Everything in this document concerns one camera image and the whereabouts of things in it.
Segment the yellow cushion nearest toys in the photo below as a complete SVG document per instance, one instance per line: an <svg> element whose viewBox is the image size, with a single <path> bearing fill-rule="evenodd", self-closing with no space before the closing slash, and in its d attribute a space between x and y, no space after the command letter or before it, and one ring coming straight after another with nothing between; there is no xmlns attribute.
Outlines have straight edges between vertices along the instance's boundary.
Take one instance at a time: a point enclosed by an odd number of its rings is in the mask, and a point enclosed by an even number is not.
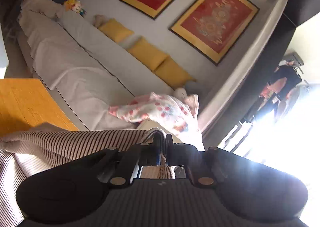
<svg viewBox="0 0 320 227"><path fill-rule="evenodd" d="M116 43L120 43L134 34L133 31L127 29L114 18L109 19L106 23L99 26L98 29Z"/></svg>

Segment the striped knit garment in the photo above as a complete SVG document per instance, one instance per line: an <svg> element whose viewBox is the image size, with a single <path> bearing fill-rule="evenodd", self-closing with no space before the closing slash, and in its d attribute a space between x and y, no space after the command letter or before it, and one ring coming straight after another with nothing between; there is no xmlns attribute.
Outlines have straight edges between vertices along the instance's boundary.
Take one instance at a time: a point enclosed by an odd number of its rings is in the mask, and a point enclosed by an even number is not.
<svg viewBox="0 0 320 227"><path fill-rule="evenodd" d="M1 137L1 226L18 226L23 221L16 191L26 178L106 148L127 151L134 144L166 136L159 128L67 131L44 123Z"/></svg>

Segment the yellow cushion by blanket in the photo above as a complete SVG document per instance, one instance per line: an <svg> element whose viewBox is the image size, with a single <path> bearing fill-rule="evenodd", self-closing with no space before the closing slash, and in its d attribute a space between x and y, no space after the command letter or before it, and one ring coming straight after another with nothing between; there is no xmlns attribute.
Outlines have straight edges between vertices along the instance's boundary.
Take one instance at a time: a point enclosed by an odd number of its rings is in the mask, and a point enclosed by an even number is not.
<svg viewBox="0 0 320 227"><path fill-rule="evenodd" d="M188 72L180 67L172 58L167 57L154 71L172 89L183 87L188 81L196 81Z"/></svg>

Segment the beige plush bear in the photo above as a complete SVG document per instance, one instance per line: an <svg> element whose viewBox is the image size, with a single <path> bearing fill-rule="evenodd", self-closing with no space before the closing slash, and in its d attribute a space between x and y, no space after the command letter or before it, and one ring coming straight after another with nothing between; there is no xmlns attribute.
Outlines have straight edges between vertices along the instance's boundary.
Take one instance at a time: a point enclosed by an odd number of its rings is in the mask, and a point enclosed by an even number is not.
<svg viewBox="0 0 320 227"><path fill-rule="evenodd" d="M101 25L105 24L108 21L108 18L104 15L95 15L94 16L94 26L99 28Z"/></svg>

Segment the hanging clothes on balcony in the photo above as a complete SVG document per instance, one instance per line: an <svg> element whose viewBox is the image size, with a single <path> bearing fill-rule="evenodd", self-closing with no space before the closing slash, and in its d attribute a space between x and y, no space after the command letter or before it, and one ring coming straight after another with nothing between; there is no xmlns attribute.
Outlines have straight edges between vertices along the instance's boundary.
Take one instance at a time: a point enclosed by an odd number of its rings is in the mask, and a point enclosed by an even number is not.
<svg viewBox="0 0 320 227"><path fill-rule="evenodd" d="M255 120L258 121L271 112L275 118L284 115L296 88L301 86L306 90L312 89L312 86L303 78L302 66L304 61L297 52L292 51L284 55L259 95L262 103L254 115Z"/></svg>

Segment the yellow cushion middle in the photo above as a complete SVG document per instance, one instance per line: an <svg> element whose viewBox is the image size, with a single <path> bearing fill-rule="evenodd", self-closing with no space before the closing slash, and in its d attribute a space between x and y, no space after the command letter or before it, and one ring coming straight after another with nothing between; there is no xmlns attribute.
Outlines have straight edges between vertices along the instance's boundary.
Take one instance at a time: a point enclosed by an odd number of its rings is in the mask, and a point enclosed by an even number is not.
<svg viewBox="0 0 320 227"><path fill-rule="evenodd" d="M150 44L144 37L138 39L127 51L152 72L169 57L168 54Z"/></svg>

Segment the red framed picture right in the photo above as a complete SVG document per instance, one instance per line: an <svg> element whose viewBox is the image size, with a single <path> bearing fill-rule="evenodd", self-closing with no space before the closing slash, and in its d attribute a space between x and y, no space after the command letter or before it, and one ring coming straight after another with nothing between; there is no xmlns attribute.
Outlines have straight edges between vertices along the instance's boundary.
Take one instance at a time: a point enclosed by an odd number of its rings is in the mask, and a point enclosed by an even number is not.
<svg viewBox="0 0 320 227"><path fill-rule="evenodd" d="M259 10L250 0L196 0L170 31L217 66Z"/></svg>

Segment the floral pink blanket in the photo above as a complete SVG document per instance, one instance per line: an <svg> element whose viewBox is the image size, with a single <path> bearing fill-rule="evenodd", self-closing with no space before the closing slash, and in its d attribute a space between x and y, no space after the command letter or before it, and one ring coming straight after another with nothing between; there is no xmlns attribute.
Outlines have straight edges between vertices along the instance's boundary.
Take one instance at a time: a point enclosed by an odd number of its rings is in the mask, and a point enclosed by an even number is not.
<svg viewBox="0 0 320 227"><path fill-rule="evenodd" d="M112 116L127 122L154 121L181 142L204 151L197 121L198 111L199 97L196 94L177 97L154 92L138 96L127 105L108 109Z"/></svg>

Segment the grey covered sofa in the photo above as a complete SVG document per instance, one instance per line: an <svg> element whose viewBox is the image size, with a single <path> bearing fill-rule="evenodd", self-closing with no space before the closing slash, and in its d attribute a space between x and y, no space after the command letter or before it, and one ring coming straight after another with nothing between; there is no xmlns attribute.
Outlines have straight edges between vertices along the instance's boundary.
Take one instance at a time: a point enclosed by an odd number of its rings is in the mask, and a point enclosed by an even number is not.
<svg viewBox="0 0 320 227"><path fill-rule="evenodd" d="M78 13L52 0L23 0L18 22L27 38L34 72L57 90L90 130L132 129L111 106L138 96L182 96Z"/></svg>

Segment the yellow plush toy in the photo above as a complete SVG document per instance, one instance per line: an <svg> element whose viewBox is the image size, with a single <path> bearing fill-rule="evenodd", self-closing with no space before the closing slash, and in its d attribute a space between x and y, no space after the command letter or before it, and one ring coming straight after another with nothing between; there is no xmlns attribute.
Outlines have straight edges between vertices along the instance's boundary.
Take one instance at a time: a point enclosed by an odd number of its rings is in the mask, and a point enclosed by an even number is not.
<svg viewBox="0 0 320 227"><path fill-rule="evenodd" d="M80 16L84 17L86 15L86 11L81 5L79 0L67 0L64 2L63 6L66 11L72 10L73 12L78 13Z"/></svg>

